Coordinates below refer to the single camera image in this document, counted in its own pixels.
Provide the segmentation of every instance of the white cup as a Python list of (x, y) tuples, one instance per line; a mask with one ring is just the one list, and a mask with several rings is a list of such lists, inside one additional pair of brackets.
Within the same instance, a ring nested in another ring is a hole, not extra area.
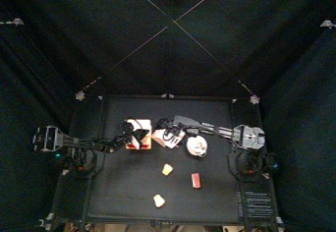
[(208, 143), (204, 137), (190, 137), (187, 141), (187, 149), (191, 155), (204, 157), (208, 149)]

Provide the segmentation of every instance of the small block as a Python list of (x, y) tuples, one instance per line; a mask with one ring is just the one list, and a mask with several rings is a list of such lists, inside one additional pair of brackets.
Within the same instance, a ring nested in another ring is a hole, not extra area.
[(194, 188), (199, 189), (202, 187), (200, 174), (192, 174)]
[(166, 201), (164, 201), (164, 199), (162, 198), (160, 195), (156, 195), (156, 196), (154, 197), (154, 201), (155, 201), (155, 205), (156, 205), (158, 207), (160, 207), (160, 206), (163, 206), (163, 205), (166, 204)]
[(163, 174), (167, 176), (174, 170), (174, 167), (168, 164), (164, 165), (163, 167)]

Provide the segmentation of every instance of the black table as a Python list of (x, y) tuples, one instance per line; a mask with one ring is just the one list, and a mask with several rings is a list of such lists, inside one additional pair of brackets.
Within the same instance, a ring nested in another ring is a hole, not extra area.
[[(71, 136), (112, 138), (122, 133), (127, 118), (151, 119), (175, 115), (232, 128), (239, 124), (260, 126), (259, 109), (250, 100), (159, 99), (108, 96), (79, 102)], [(196, 158), (186, 146), (174, 149), (152, 141), (151, 150), (120, 149), (102, 154), (104, 168), (91, 180), (60, 175), (54, 212), (59, 221), (176, 223), (227, 225), (243, 222), (239, 185), (230, 173), (227, 156), (231, 144), (204, 135), (208, 155)], [(163, 166), (174, 166), (170, 176)], [(200, 173), (203, 187), (192, 187), (192, 173)], [(154, 196), (166, 204), (155, 206)]]

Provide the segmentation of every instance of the red block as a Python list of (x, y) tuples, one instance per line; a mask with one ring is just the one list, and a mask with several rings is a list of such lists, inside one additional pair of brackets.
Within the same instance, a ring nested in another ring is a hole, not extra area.
[(202, 187), (200, 173), (192, 174), (194, 187), (199, 189)]

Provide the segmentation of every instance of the black backdrop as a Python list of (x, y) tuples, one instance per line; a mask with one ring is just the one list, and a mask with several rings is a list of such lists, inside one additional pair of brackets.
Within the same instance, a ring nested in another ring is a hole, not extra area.
[(336, 0), (202, 1), (2, 0), (0, 21), (26, 23), (0, 26), (2, 225), (31, 222), (50, 205), (46, 163), (26, 152), (31, 129), (66, 131), (74, 93), (103, 77), (86, 92), (248, 96), (242, 81), (264, 99), (284, 163), (282, 215), (336, 227), (335, 33), (319, 27), (336, 18)]

